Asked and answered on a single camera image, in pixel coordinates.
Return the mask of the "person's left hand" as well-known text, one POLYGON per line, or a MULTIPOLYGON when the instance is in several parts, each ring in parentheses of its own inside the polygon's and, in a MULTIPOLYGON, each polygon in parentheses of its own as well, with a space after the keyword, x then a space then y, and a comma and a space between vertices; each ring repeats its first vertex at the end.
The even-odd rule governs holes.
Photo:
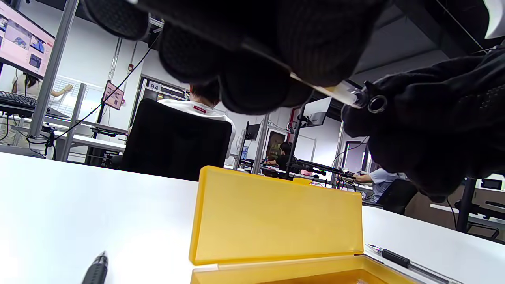
POLYGON ((163 20, 159 61, 190 85, 218 81, 227 109, 263 115, 352 76, 387 0, 85 0, 89 18, 128 40, 163 20))

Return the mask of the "person's right hand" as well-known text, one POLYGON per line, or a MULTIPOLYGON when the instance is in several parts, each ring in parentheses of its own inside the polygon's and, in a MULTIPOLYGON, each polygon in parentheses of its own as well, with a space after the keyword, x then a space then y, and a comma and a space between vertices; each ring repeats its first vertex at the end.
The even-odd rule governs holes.
POLYGON ((441 203, 465 178, 504 173, 504 59, 498 45, 367 84, 363 94, 386 97, 385 110, 344 106, 344 131, 367 136, 377 164, 441 203))

